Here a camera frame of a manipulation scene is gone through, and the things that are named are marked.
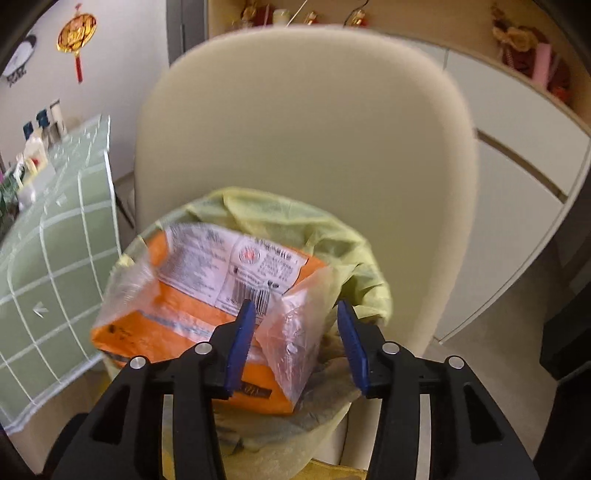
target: wooden shelf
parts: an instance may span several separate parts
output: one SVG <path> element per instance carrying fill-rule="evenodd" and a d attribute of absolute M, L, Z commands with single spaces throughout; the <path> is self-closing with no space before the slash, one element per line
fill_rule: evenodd
<path fill-rule="evenodd" d="M 324 24 L 341 24 L 360 0 L 309 0 L 300 14 L 315 10 Z M 276 0 L 276 7 L 292 12 L 300 0 Z M 591 76 L 573 46 L 554 21 L 532 0 L 499 0 L 498 6 L 514 22 L 537 27 L 569 65 L 573 91 L 572 111 L 591 127 Z M 239 18 L 242 0 L 209 0 L 210 38 L 228 30 Z M 501 65 L 498 47 L 491 33 L 490 0 L 370 0 L 365 7 L 371 28 L 450 47 Z"/>

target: cabinet door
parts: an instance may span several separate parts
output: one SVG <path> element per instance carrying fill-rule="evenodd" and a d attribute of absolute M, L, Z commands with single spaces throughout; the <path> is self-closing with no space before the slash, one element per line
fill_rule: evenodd
<path fill-rule="evenodd" d="M 547 98 L 492 66 L 451 51 L 446 71 L 468 100 L 476 126 L 568 196 L 589 147 L 587 134 Z"/>
<path fill-rule="evenodd" d="M 168 64 L 184 53 L 183 4 L 181 0 L 166 0 L 166 37 Z"/>
<path fill-rule="evenodd" d="M 182 0 L 183 53 L 207 40 L 207 1 Z"/>
<path fill-rule="evenodd" d="M 442 339 L 476 313 L 545 237 L 562 203 L 521 167 L 479 143 L 476 217 L 456 286 L 437 326 Z"/>

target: red tassel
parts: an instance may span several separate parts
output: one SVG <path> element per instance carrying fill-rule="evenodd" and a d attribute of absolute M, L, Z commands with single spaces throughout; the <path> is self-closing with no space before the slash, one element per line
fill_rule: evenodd
<path fill-rule="evenodd" d="M 76 55 L 76 75 L 78 76 L 78 83 L 82 83 L 82 62 L 79 55 Z"/>

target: white label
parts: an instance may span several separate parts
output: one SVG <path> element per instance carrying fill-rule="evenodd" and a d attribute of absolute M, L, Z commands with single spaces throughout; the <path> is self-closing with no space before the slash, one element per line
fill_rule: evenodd
<path fill-rule="evenodd" d="M 236 315 L 244 300 L 262 320 L 300 275 L 307 259 L 282 245 L 210 223 L 171 225 L 160 280 Z"/>

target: table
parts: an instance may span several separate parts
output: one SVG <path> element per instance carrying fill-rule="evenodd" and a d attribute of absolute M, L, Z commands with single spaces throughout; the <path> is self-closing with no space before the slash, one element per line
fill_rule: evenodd
<path fill-rule="evenodd" d="M 90 328 L 121 254 L 109 166 L 110 119 L 48 152 L 56 176 L 0 248 L 0 423 L 17 432 L 100 361 Z"/>

